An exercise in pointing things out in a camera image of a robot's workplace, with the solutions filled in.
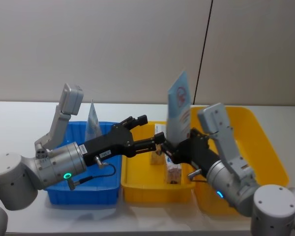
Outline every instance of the table surface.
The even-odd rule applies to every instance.
[[[34,141],[49,131],[56,103],[0,102],[0,154],[7,151],[33,157]],[[166,120],[167,105],[95,104],[99,120],[121,121],[146,114],[150,121]],[[260,122],[295,186],[295,107],[246,106]],[[89,104],[82,104],[71,120],[86,120]],[[26,209],[6,211],[7,232],[146,232],[248,231],[249,218],[214,218],[201,213],[195,199],[188,204],[115,206],[54,206],[46,191]]]

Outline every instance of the white wall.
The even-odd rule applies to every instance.
[[[196,104],[295,105],[295,0],[214,0]]]
[[[210,0],[0,0],[0,100],[166,103],[198,77]]]

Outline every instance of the blue plastic bin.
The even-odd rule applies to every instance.
[[[114,122],[100,122],[100,128],[103,134],[108,133]],[[86,121],[69,122],[63,143],[63,146],[72,142],[78,145],[84,142],[86,129]],[[71,191],[66,181],[62,181],[53,186],[46,188],[50,202],[56,205],[72,205],[72,204],[115,204],[118,199],[121,175],[121,155],[114,156],[108,160],[116,167],[116,173],[110,177],[95,178]],[[74,181],[88,176],[106,175],[114,170],[111,166],[99,169],[97,165],[87,167],[87,171],[73,177]]]

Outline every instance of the plastic bin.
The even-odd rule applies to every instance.
[[[100,122],[100,127],[103,134],[111,130],[113,122]],[[66,145],[72,142],[81,144],[84,142],[86,129],[86,121],[69,122],[65,138],[60,145]],[[115,204],[118,199],[118,192],[120,188],[120,174],[121,174],[121,155],[114,156],[105,162],[111,163],[116,167],[116,173],[110,177],[95,178],[81,185],[78,185],[75,190],[71,191],[66,181],[62,181],[53,186],[46,188],[50,202],[57,205],[71,205],[71,204],[101,204],[109,205]],[[87,171],[73,177],[73,180],[90,175],[105,175],[112,173],[113,168],[108,166],[99,169],[97,165],[87,167]]]
[[[132,129],[134,140],[146,139],[154,135],[155,123],[149,122]],[[191,189],[187,174],[192,167],[182,165],[181,184],[166,184],[164,165],[150,165],[150,152],[132,158],[122,157],[121,185],[123,198],[129,203],[185,203],[190,200]]]
[[[200,131],[202,129],[197,113],[202,108],[194,107],[191,109],[192,126]],[[254,114],[243,107],[226,107],[226,110],[230,117],[231,126],[234,128],[234,137],[239,151],[254,169],[257,182],[261,185],[278,184],[286,186],[289,182],[288,175]],[[212,140],[210,140],[209,145],[213,151],[217,152]],[[202,212],[210,215],[238,214],[207,183],[197,182],[194,191]]]

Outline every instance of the red logo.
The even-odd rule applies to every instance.
[[[186,90],[184,87],[179,87],[177,89],[177,104],[178,107],[181,107],[186,101]]]

